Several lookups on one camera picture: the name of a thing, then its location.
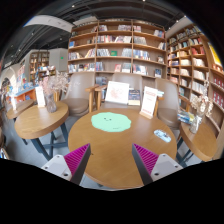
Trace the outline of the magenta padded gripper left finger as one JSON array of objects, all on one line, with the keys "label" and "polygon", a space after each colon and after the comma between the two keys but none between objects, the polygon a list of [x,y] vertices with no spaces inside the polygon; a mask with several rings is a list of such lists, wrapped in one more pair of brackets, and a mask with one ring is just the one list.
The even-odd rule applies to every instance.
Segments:
[{"label": "magenta padded gripper left finger", "polygon": [[90,155],[91,146],[85,144],[65,156],[55,155],[42,169],[79,185]]}]

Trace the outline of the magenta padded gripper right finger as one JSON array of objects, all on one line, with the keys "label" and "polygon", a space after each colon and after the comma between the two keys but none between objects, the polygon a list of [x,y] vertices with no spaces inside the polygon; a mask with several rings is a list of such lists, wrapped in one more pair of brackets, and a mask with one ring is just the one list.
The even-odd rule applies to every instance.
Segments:
[{"label": "magenta padded gripper right finger", "polygon": [[169,155],[158,155],[137,144],[132,145],[132,155],[144,185],[182,169]]}]

